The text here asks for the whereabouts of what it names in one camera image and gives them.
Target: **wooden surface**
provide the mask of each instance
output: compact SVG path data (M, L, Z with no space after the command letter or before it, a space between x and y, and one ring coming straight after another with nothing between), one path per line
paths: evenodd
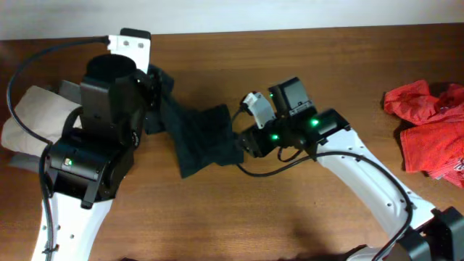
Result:
M1 87L19 61L63 41L0 42ZM463 43L462 24L153 36L152 63L175 78L177 100L196 109L225 103L235 111L248 92L297 75L317 107L342 113L412 190L464 212L464 191L401 171L393 138L399 119L380 107L383 92L415 80L464 82ZM45 57L23 74L15 99L33 83L80 82L86 62L103 51L82 46ZM3 99L0 106L4 120ZM241 116L234 129L251 122ZM8 157L1 152L0 260L29 260L41 214L38 177L5 167ZM247 157L245 166L264 172L281 163L273 152ZM91 260L276 260L385 241L369 210L317 163L263 179L210 165L181 180L173 142L163 133L143 137Z

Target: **cable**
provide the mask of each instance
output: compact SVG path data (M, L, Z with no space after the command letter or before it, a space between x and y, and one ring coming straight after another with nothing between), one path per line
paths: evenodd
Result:
M46 229L47 229L47 242L46 248L42 252L46 254L46 261L51 260L51 255L54 251L54 242L53 242L53 219L51 217L51 207L49 201L49 189L46 185L46 175L45 175L45 159L46 155L49 153L52 144L47 144L45 149L42 152L41 158L38 162L38 178L41 184L41 192L43 198L43 209L45 210L46 217Z
M108 44L109 39L108 36L104 37L98 37L98 38L90 38L82 41L73 41L70 43L62 43L57 46L53 46L47 49L44 49L31 57L27 58L22 64L16 69L16 72L13 74L13 76L9 79L8 85L7 85L7 105L8 105L8 110L9 113L12 115L13 119L16 121L16 123L22 128L23 131L25 131L27 134L31 135L34 138L37 138L39 141L45 142L46 144L53 144L50 140L47 138L44 138L31 129L29 129L22 121L21 119L17 116L15 110L13 109L12 106L12 87L13 83L15 83L16 78L18 75L31 63L37 60L38 58L42 57L45 54L51 53L53 51L58 51L60 49L65 49L67 47L71 46L78 46L78 45L83 45L83 44L92 44L92 43L103 43L103 44Z
M12 88L13 85L19 76L19 74L31 63L36 61L37 59L41 58L45 54L51 53L53 51L58 51L61 49L65 49L67 47L71 46L78 46L78 45L83 45L83 44L93 44L93 43L103 43L103 44L109 44L109 39L108 36L103 36L103 37L98 37L98 38L90 38L82 41L73 41L70 43L62 43L57 46L53 46L47 49L44 49L31 57L27 58L20 66L17 68L16 72L14 72L13 76L9 79L8 85L7 85L7 106L9 113L12 115L13 119L16 121L16 123L22 128L23 131L25 131L27 134L31 135L34 138L37 138L39 141L42 141L46 143L46 147L42 152L40 161L39 161L39 166L38 166L38 174L39 174L39 181L41 184L41 192L42 192L42 197L43 197L43 208L45 211L45 217L46 217L46 224L47 224L47 244L45 250L42 252L46 255L46 261L51 260L51 256L53 255L53 252L56 251L57 249L54 248L54 236L53 236L53 219L51 216L51 207L50 207L50 193L48 190L48 186L46 185L46 172L45 172L45 160L46 156L50 151L51 146L53 145L53 142L48 140L47 138L44 138L40 136L39 134L35 133L33 130L29 129L22 121L21 119L17 116L15 109L13 108L12 105Z
M243 112L243 111L244 111L244 110L242 109L242 106L240 106L240 109L237 110L237 112L232 116L232 118L231 118L231 124L232 124L233 121L237 118L237 116L239 116L239 114L240 114L241 112Z
M381 248L381 250L376 254L376 256L374 256L373 261L378 261L378 260L380 260L382 258L382 256L385 255L386 251L388 251L389 249L391 249L393 247L393 245L396 243L396 241L400 237L402 237L404 235L404 233L407 231L407 229L410 227L411 221L413 220L413 203L411 202L411 200L410 200L409 196L407 195L406 191L403 189L401 184L399 184L397 179L394 178L393 175L391 175L387 170L385 170L382 166L380 166L376 162L374 162L374 161L372 161L372 160L370 160L370 159L368 159L368 158L366 158L366 157L364 157L362 155L358 155L358 154L351 153L351 152L323 152L323 153L317 153L315 155L315 157L319 158L319 157L334 156L334 155L355 157L356 160L361 160L363 162L366 162L366 163L370 164L371 166L373 166L374 168L379 170L382 174L384 174L385 177L387 177L397 187L398 191L401 193L403 198L405 198L405 202L406 202L405 210L407 212L407 218L406 218L405 224L386 243L386 245ZM237 167L239 167L239 169L241 171L243 171L247 175L250 175L250 176L255 177L255 178L264 178L264 177L269 177L269 176L278 174L278 173L280 173L282 171L288 170L290 167L298 165L299 163L304 162L305 160L309 160L309 159L312 159L312 157L311 156L306 156L306 157L298 159L298 160L296 160L296 161L294 161L294 162L292 162L292 163L290 163L290 164L288 164L288 165L286 165L284 167L281 167L278 170L274 170L272 172L262 173L262 174L251 173L251 172L245 170L242 166L240 166L240 164L237 164Z
M275 174L279 174L281 173L282 171L285 171L285 170L288 170L290 167L294 167L296 165L298 165L299 163L301 162L304 162L306 160L311 160L312 157L311 156L306 156L306 157L303 157L301 159L297 159L295 160L294 162L290 163L290 164L287 164L277 170L274 170L274 171L271 171L269 173L251 173L249 172L248 170L245 170L240 164L236 164L237 167L239 167L239 169L244 172L245 174L249 175L249 176L252 176L254 178L266 178L266 177L270 177L272 175L275 175Z
M282 159L282 151L283 151L283 148L280 147L277 153L277 159L285 163L295 160L303 152L302 150L299 150L298 152L295 152L295 154L293 154L290 158Z

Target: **red fabric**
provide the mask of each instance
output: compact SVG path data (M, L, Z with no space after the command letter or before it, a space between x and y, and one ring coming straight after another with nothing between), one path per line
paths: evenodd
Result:
M417 125L401 132L406 171L464 187L464 86L452 84L436 98L420 80L388 92L384 110Z

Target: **black cloth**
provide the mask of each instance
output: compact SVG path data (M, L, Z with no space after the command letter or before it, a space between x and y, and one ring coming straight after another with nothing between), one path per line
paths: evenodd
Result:
M244 153L235 145L231 116L222 104L203 112L183 108L171 96L174 80L151 66L160 79L159 109L148 111L144 119L147 134L167 131L175 142L181 177L187 178L215 162L220 166L242 163Z

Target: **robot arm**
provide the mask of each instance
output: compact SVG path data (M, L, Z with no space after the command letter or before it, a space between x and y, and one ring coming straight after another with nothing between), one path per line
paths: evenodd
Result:
M48 153L53 228L47 227L42 202L34 261L88 260L120 182L133 165L144 113L154 107L150 33L122 29L120 36L108 39L112 54L88 63L80 85L82 107L68 117L61 139ZM72 127L78 115L82 129ZM49 229L53 250L45 250Z
M260 101L262 94L248 94L242 106L257 124L241 133L239 146L253 157L265 157L277 146L306 151L352 189L391 239L383 249L358 247L344 260L464 259L464 218L458 211L440 212L406 187L340 114L333 109L317 113L298 78L269 92L277 117L269 102Z

